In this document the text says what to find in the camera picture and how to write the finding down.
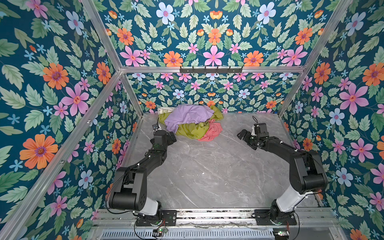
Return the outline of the pink cloth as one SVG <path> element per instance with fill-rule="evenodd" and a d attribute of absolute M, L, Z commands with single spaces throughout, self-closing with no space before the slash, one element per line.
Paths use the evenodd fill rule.
<path fill-rule="evenodd" d="M 211 142 L 216 137 L 218 137 L 222 131 L 223 131 L 223 128 L 221 123 L 217 122 L 216 120 L 211 120 L 209 129 L 201 139 L 198 139 L 198 141 Z"/>

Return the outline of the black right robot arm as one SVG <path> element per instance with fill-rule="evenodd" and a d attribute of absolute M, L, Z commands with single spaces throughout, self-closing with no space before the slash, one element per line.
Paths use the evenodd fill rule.
<path fill-rule="evenodd" d="M 296 149 L 266 133 L 252 134 L 247 130 L 242 130 L 237 137 L 246 142 L 253 150 L 262 149 L 289 164 L 290 185 L 280 197 L 273 200 L 267 216 L 267 219 L 273 224 L 280 225 L 289 222 L 295 217 L 295 208 L 307 196 L 324 190 L 329 184 L 320 156 L 316 152 Z"/>

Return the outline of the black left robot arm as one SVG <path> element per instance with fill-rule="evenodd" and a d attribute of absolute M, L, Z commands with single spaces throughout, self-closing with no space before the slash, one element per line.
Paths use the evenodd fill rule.
<path fill-rule="evenodd" d="M 162 204 L 147 193 L 148 175 L 160 167 L 167 158 L 168 146 L 177 141 L 172 132 L 157 130 L 151 139 L 152 147 L 138 163 L 119 168 L 110 191 L 106 208 L 111 214 L 133 213 L 142 220 L 157 226 L 163 221 Z"/>

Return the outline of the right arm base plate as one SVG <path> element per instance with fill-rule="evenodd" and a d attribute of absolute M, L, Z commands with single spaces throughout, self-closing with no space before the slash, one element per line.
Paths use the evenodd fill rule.
<path fill-rule="evenodd" d="M 252 217 L 256 220 L 259 226 L 296 226 L 298 224 L 294 212 L 284 213 L 279 210 L 256 209 L 254 210 Z"/>

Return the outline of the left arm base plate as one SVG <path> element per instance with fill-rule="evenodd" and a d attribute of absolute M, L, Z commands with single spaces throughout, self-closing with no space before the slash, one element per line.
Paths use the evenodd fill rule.
<path fill-rule="evenodd" d="M 176 210 L 158 210 L 154 216 L 138 215 L 136 226 L 138 227 L 160 227 L 175 226 L 177 220 Z"/>

